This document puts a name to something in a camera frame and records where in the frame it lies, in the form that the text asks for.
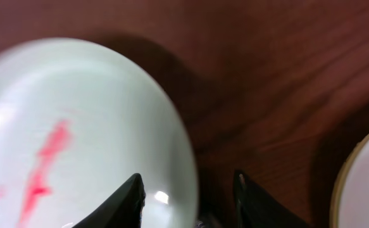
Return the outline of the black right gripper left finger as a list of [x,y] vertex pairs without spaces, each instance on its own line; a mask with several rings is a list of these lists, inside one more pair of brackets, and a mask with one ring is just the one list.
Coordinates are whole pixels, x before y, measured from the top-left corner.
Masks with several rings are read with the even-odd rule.
[[142,177],[133,174],[73,228],[141,228],[145,198]]

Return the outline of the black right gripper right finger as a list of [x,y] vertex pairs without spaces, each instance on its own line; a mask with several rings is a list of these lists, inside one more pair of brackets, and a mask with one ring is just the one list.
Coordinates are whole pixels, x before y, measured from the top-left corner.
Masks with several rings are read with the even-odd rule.
[[234,202],[238,228],[309,228],[241,170],[234,172]]

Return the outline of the light green plate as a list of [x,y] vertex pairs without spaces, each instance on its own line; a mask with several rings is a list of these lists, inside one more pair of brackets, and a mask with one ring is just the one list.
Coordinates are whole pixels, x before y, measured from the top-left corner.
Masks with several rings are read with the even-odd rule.
[[140,174],[141,227],[193,227],[185,127],[133,61],[78,39],[0,54],[0,227],[73,227]]
[[369,134],[346,158],[332,191],[332,228],[369,228]]

